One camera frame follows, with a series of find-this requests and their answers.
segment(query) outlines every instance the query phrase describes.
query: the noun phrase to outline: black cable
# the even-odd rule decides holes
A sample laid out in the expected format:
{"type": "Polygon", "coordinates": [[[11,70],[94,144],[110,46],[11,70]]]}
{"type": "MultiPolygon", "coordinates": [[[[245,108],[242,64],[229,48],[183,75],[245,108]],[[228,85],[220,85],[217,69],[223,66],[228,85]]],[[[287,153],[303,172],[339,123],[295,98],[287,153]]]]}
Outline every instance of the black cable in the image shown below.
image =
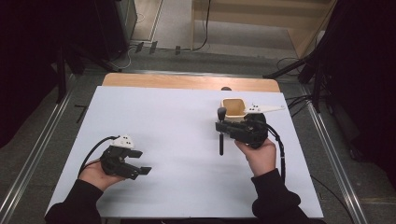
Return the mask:
{"type": "MultiPolygon", "coordinates": [[[[299,61],[299,59],[298,58],[283,58],[283,59],[280,59],[279,61],[277,61],[277,63],[276,63],[276,68],[277,68],[277,70],[279,71],[280,70],[280,68],[279,68],[279,64],[282,62],[282,61],[284,61],[284,60],[296,60],[296,61],[299,61]]],[[[300,73],[301,73],[301,71],[300,71],[300,69],[299,69],[299,67],[296,67],[295,68],[296,70],[297,70],[297,74],[290,74],[290,73],[285,73],[285,75],[288,75],[288,76],[299,76],[300,75],[300,73]]]]}
{"type": "Polygon", "coordinates": [[[288,109],[292,109],[293,107],[295,107],[296,105],[298,105],[299,103],[301,103],[303,101],[310,101],[311,98],[312,98],[311,95],[297,97],[290,104],[288,104],[288,109]]]}
{"type": "Polygon", "coordinates": [[[299,110],[297,110],[297,112],[295,112],[294,114],[291,115],[291,117],[293,118],[294,116],[296,116],[298,113],[300,113],[304,108],[306,108],[309,104],[311,103],[311,101],[306,101],[305,104],[303,106],[300,107],[299,110]]]}
{"type": "Polygon", "coordinates": [[[280,152],[280,176],[282,177],[283,183],[285,183],[286,179],[286,163],[285,163],[285,148],[283,146],[282,141],[280,140],[279,134],[275,131],[271,125],[266,124],[268,132],[271,133],[277,143],[279,144],[279,152],[280,152]]]}
{"type": "Polygon", "coordinates": [[[211,2],[212,2],[212,1],[209,0],[209,3],[208,3],[208,5],[207,5],[206,28],[205,28],[205,41],[204,41],[204,43],[202,44],[201,47],[199,47],[198,49],[193,49],[192,51],[199,50],[199,49],[201,49],[201,48],[206,44],[206,41],[207,41],[207,33],[208,33],[208,31],[207,31],[207,24],[208,24],[208,22],[209,22],[209,12],[210,12],[210,4],[211,4],[211,2]]]}
{"type": "Polygon", "coordinates": [[[301,98],[301,97],[305,97],[305,96],[310,96],[310,95],[302,95],[302,96],[293,96],[293,97],[289,97],[289,98],[285,98],[285,100],[293,100],[293,99],[297,99],[297,98],[301,98]]]}
{"type": "Polygon", "coordinates": [[[310,176],[311,176],[311,178],[313,178],[314,180],[316,180],[321,186],[323,186],[326,190],[328,190],[328,191],[332,194],[332,196],[334,196],[335,199],[337,199],[337,201],[338,201],[341,205],[343,205],[344,209],[346,210],[347,215],[348,215],[349,218],[350,218],[350,221],[351,221],[352,223],[355,223],[355,222],[353,221],[352,215],[350,215],[349,210],[348,210],[347,207],[344,205],[344,203],[341,201],[341,199],[338,198],[337,195],[335,195],[335,193],[332,192],[332,190],[330,190],[325,184],[323,184],[322,182],[320,182],[317,178],[315,178],[315,177],[312,176],[312,175],[310,175],[310,176]]]}
{"type": "Polygon", "coordinates": [[[300,59],[299,61],[297,61],[297,62],[295,62],[295,63],[292,63],[292,64],[290,64],[290,65],[288,65],[288,66],[286,66],[286,67],[280,69],[279,71],[274,72],[273,74],[270,74],[270,75],[263,75],[262,77],[263,77],[263,78],[275,79],[275,78],[280,77],[280,76],[284,75],[285,73],[287,73],[287,72],[289,72],[289,71],[291,71],[291,70],[293,70],[293,69],[296,69],[296,68],[300,67],[301,65],[304,65],[304,64],[305,64],[305,65],[307,65],[307,66],[311,66],[311,65],[308,63],[308,61],[310,61],[311,58],[312,58],[312,53],[310,53],[310,54],[308,54],[307,56],[303,57],[303,58],[300,59]]]}
{"type": "Polygon", "coordinates": [[[88,153],[87,157],[85,158],[84,162],[81,164],[79,171],[78,171],[78,177],[81,174],[81,172],[86,168],[85,163],[87,162],[87,160],[90,158],[91,154],[100,146],[102,145],[102,143],[104,143],[107,140],[115,140],[119,137],[115,137],[115,136],[109,136],[107,138],[104,138],[102,141],[100,141],[98,144],[96,144],[96,146],[94,146],[91,151],[88,153]]]}
{"type": "MultiPolygon", "coordinates": [[[[143,49],[151,49],[151,47],[143,46],[143,49]]],[[[161,50],[161,51],[175,51],[174,49],[162,49],[162,48],[156,48],[156,50],[161,50]]],[[[191,52],[190,49],[181,49],[180,51],[186,51],[186,52],[191,52]]]]}

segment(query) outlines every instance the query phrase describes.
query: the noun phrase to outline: table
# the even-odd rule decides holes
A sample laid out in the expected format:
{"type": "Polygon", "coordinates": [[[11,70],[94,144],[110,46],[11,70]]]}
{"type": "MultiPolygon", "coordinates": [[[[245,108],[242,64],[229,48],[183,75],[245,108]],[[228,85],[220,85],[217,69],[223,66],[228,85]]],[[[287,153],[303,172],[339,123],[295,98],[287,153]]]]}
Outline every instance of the table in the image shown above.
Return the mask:
{"type": "MultiPolygon", "coordinates": [[[[49,206],[65,198],[78,167],[97,142],[128,133],[143,155],[127,162],[152,170],[108,189],[97,203],[102,217],[254,217],[251,204],[257,195],[249,180],[252,173],[233,139],[225,137],[224,156],[219,155],[216,112],[223,98],[286,106],[275,81],[108,74],[103,85],[92,98],[49,206]],[[219,91],[225,85],[233,90],[219,91]],[[247,91],[249,85],[255,91],[247,91]]],[[[301,207],[309,217],[323,217],[289,111],[265,116],[284,136],[286,185],[301,196],[301,207]]],[[[92,154],[92,160],[104,149],[106,144],[92,154]]]]}
{"type": "MultiPolygon", "coordinates": [[[[302,58],[326,28],[335,3],[336,0],[212,0],[209,20],[288,28],[297,56],[302,58]]],[[[192,1],[192,49],[194,21],[206,20],[207,4],[208,0],[192,1]]]]}

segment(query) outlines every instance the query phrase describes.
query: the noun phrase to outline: gray floor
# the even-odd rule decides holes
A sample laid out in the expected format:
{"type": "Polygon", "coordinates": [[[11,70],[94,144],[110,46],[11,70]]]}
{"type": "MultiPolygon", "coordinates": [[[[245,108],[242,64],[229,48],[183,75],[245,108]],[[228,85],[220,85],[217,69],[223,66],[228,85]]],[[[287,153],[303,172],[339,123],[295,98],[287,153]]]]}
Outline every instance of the gray floor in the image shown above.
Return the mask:
{"type": "MultiPolygon", "coordinates": [[[[151,5],[149,1],[145,1],[144,4],[151,5]]],[[[142,14],[148,18],[156,13],[156,11],[140,12],[139,7],[136,7],[138,15],[142,14]]],[[[164,0],[158,17],[154,36],[150,41],[146,41],[147,46],[150,42],[158,41],[158,48],[174,49],[176,46],[181,46],[182,49],[189,49],[191,47],[191,0],[164,0]]],[[[205,40],[205,23],[195,21],[194,26],[194,47],[198,48],[205,40]]],[[[208,26],[208,32],[210,38],[201,49],[202,52],[273,59],[296,57],[286,28],[212,21],[208,26]]]]}
{"type": "MultiPolygon", "coordinates": [[[[172,3],[175,0],[165,0],[164,2],[172,3]]],[[[169,28],[167,30],[171,33],[167,35],[166,33],[161,33],[161,29],[163,28],[160,25],[161,21],[159,21],[156,35],[154,36],[154,40],[159,41],[159,45],[163,43],[160,47],[173,49],[174,47],[170,46],[182,46],[180,44],[182,43],[181,40],[180,42],[175,42],[177,39],[172,37],[169,39],[170,35],[175,34],[172,29],[169,28]]],[[[241,27],[238,29],[244,30],[251,28],[241,27]]],[[[280,29],[278,33],[271,35],[282,35],[282,33],[283,31],[280,29]]],[[[184,35],[180,35],[179,38],[188,39],[184,35]]],[[[287,47],[289,46],[287,44],[288,39],[285,36],[278,39],[281,43],[277,43],[276,38],[273,39],[275,42],[266,41],[265,45],[268,48],[264,48],[265,53],[261,55],[257,55],[256,49],[249,51],[248,48],[241,48],[244,52],[236,55],[237,53],[234,50],[227,51],[228,47],[223,49],[220,46],[213,48],[214,44],[211,40],[213,39],[209,37],[210,48],[218,51],[181,52],[180,55],[176,55],[172,50],[157,49],[154,54],[149,54],[149,49],[143,49],[139,53],[134,53],[132,50],[129,54],[131,64],[127,68],[124,68],[122,72],[127,73],[138,70],[175,71],[180,73],[214,73],[230,77],[262,78],[263,74],[269,74],[277,70],[276,63],[279,59],[293,56],[292,49],[287,47]]],[[[123,55],[113,63],[124,66],[129,63],[129,57],[123,55]]],[[[21,200],[15,207],[8,223],[44,223],[43,216],[46,213],[53,188],[58,181],[81,124],[81,122],[77,123],[77,120],[82,110],[80,107],[75,107],[75,105],[88,105],[96,86],[101,85],[106,74],[106,71],[95,64],[86,62],[86,66],[87,69],[83,76],[78,77],[73,82],[73,88],[70,88],[73,91],[65,107],[65,111],[60,117],[59,123],[45,147],[41,160],[33,172],[21,196],[21,200]]],[[[302,85],[298,83],[296,76],[285,75],[278,78],[277,81],[281,91],[284,92],[287,98],[303,95],[302,85]]],[[[29,153],[35,145],[35,141],[49,119],[55,107],[56,91],[55,89],[43,100],[40,107],[26,120],[12,141],[0,149],[0,164],[2,164],[0,166],[1,201],[5,199],[7,191],[17,179],[19,171],[25,164],[29,153]]],[[[352,183],[353,189],[359,197],[368,223],[394,223],[394,220],[396,220],[396,193],[388,182],[384,172],[370,162],[356,162],[350,159],[347,142],[336,120],[329,114],[324,103],[322,103],[321,108],[321,116],[331,135],[334,148],[346,169],[346,174],[352,183]]],[[[343,193],[336,180],[308,108],[303,109],[296,115],[293,118],[293,122],[301,141],[311,175],[322,181],[343,200],[343,193]]],[[[347,211],[334,196],[318,182],[314,181],[314,185],[324,213],[324,220],[327,223],[334,224],[351,223],[347,211]]]]}

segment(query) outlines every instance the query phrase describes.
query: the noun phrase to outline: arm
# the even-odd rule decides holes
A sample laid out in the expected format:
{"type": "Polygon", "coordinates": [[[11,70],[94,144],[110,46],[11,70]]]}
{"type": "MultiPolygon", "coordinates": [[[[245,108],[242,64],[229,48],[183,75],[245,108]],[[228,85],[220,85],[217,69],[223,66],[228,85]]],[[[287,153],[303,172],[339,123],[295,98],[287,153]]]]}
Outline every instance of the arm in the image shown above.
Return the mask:
{"type": "Polygon", "coordinates": [[[235,141],[246,155],[254,177],[251,178],[258,199],[253,203],[253,214],[268,224],[311,223],[298,206],[300,197],[288,191],[276,169],[276,147],[266,139],[261,147],[253,149],[235,141]]]}
{"type": "Polygon", "coordinates": [[[78,177],[64,202],[50,208],[45,216],[47,224],[102,223],[96,202],[108,187],[123,179],[106,175],[101,162],[92,163],[78,177]]]}

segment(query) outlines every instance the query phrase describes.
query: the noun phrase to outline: black sleeve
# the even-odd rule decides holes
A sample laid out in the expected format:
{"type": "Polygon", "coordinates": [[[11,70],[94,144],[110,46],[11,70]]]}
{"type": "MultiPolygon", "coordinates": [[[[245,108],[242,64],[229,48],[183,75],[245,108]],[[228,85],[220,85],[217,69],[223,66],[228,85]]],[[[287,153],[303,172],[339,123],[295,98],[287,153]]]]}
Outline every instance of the black sleeve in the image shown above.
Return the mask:
{"type": "Polygon", "coordinates": [[[83,180],[76,180],[63,203],[53,205],[45,216],[47,224],[101,224],[96,202],[103,192],[83,180]]]}
{"type": "Polygon", "coordinates": [[[251,178],[258,199],[253,203],[253,214],[266,224],[311,223],[298,206],[300,197],[288,191],[277,169],[251,178]]]}

